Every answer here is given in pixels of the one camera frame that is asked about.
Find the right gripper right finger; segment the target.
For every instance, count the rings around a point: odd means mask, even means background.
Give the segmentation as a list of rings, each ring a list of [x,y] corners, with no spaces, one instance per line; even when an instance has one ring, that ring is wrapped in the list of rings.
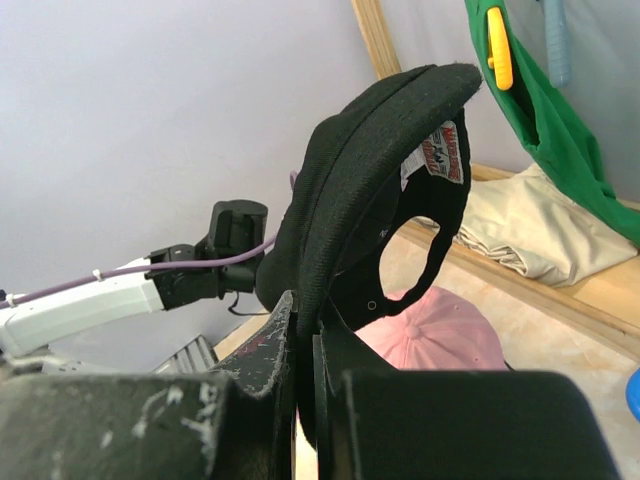
[[[323,479],[616,479],[581,390],[547,371],[401,371],[343,325],[313,339]]]

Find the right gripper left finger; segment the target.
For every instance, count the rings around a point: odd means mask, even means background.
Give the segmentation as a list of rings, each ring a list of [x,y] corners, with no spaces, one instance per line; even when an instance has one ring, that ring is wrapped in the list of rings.
[[[44,374],[1,363],[5,479],[290,479],[293,292],[200,374]]]

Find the pink cap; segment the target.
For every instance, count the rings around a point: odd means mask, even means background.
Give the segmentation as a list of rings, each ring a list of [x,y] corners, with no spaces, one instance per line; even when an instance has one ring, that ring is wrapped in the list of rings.
[[[356,331],[400,370],[505,370],[498,334],[472,303],[433,286],[395,316]]]

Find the blue plastic bin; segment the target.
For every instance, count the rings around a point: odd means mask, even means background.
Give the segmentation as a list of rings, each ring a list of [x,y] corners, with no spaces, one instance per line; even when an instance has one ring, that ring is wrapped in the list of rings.
[[[625,399],[633,417],[640,421],[640,369],[629,377],[625,388]]]

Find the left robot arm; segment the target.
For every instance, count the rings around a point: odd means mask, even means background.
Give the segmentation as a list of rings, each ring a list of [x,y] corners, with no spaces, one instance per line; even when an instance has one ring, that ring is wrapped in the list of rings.
[[[21,358],[50,343],[116,320],[170,311],[227,294],[251,293],[265,251],[268,209],[250,200],[220,201],[194,245],[156,250],[114,270],[1,302],[1,352]]]

